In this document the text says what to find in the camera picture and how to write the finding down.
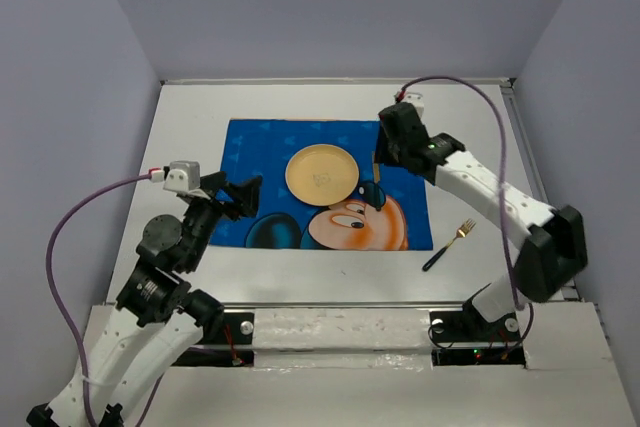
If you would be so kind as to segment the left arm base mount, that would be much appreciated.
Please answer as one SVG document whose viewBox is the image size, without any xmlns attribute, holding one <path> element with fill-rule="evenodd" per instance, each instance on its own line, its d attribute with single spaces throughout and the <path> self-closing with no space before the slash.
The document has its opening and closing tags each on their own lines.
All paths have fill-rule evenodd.
<svg viewBox="0 0 640 427">
<path fill-rule="evenodd" d="M 252 347 L 254 314 L 232 311 L 224 315 L 219 327 L 208 327 L 203 338 L 189 347 L 173 363 L 175 367 L 250 367 L 254 364 Z"/>
</svg>

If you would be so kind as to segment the blue Mickey Mouse placemat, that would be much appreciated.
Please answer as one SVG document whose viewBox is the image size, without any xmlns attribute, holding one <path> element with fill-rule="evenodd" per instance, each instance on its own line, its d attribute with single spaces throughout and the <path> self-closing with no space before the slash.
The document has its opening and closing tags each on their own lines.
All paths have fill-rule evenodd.
<svg viewBox="0 0 640 427">
<path fill-rule="evenodd" d="M 262 176 L 258 214 L 226 224 L 214 245 L 262 249 L 402 251 L 433 247 L 423 180 L 398 168 L 379 167 L 384 204 L 374 207 L 372 153 L 376 121 L 233 119 L 221 169 L 233 181 Z M 314 144 L 343 148 L 356 160 L 359 182 L 345 200 L 325 207 L 295 198 L 285 169 L 299 150 Z"/>
</svg>

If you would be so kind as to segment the gold fork black handle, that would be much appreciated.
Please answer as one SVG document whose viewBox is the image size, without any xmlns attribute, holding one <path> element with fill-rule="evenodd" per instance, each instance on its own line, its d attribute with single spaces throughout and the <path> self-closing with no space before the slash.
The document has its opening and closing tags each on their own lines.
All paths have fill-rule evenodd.
<svg viewBox="0 0 640 427">
<path fill-rule="evenodd" d="M 421 270 L 423 272 L 429 271 L 457 240 L 466 238 L 475 225 L 476 222 L 473 219 L 467 219 L 460 227 L 457 228 L 454 237 L 423 264 Z"/>
</svg>

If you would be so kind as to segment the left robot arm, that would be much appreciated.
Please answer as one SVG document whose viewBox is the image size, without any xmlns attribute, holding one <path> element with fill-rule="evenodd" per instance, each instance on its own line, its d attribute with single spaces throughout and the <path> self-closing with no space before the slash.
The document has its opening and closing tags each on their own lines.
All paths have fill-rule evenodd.
<svg viewBox="0 0 640 427">
<path fill-rule="evenodd" d="M 55 242 L 82 207 L 140 181 L 161 184 L 187 208 L 182 218 L 162 214 L 145 225 L 135 249 L 135 267 L 96 343 L 86 348 L 54 280 Z M 162 375 L 182 353 L 219 335 L 223 305 L 192 289 L 183 277 L 198 268 L 220 220 L 256 216 L 261 186 L 259 176 L 233 184 L 224 172 L 201 175 L 198 163 L 174 161 L 101 188 L 63 216 L 47 244 L 45 271 L 54 302 L 76 343 L 79 364 L 53 400 L 31 409 L 28 425 L 122 426 L 140 397 L 156 392 Z"/>
</svg>

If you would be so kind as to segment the gold knife black handle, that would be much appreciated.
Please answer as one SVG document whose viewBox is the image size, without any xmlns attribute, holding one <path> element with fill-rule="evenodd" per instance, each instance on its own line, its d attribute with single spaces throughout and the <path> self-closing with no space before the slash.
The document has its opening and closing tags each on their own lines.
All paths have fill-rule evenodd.
<svg viewBox="0 0 640 427">
<path fill-rule="evenodd" d="M 384 194 L 380 188 L 380 170 L 379 164 L 376 161 L 376 154 L 372 153 L 372 171 L 373 171 L 373 183 L 374 183 L 374 207 L 380 212 L 384 204 Z"/>
</svg>

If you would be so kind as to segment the yellow plastic plate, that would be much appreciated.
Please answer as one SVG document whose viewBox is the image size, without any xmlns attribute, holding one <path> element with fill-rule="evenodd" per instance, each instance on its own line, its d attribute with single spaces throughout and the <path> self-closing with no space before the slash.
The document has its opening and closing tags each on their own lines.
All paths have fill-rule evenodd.
<svg viewBox="0 0 640 427">
<path fill-rule="evenodd" d="M 341 147 L 314 144 L 296 152 L 285 169 L 291 194 L 303 203 L 325 207 L 347 199 L 359 182 L 359 167 Z"/>
</svg>

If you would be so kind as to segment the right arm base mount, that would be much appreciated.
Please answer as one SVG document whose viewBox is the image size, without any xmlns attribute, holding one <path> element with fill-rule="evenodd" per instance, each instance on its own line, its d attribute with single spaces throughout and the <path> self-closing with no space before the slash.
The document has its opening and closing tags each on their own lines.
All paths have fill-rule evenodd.
<svg viewBox="0 0 640 427">
<path fill-rule="evenodd" d="M 520 327 L 514 313 L 495 322 L 465 309 L 429 313 L 427 334 L 435 367 L 524 366 L 528 327 Z"/>
</svg>

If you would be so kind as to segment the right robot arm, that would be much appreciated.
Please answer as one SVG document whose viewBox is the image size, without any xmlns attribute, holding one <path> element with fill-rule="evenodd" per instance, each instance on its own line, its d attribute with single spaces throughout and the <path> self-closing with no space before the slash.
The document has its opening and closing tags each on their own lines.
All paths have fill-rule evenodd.
<svg viewBox="0 0 640 427">
<path fill-rule="evenodd" d="M 571 207 L 535 200 L 483 166 L 454 137 L 429 136 L 417 109 L 406 102 L 379 114 L 375 159 L 402 167 L 472 207 L 501 229 L 518 251 L 513 268 L 470 297 L 452 323 L 482 339 L 516 305 L 545 303 L 588 264 L 584 222 Z"/>
</svg>

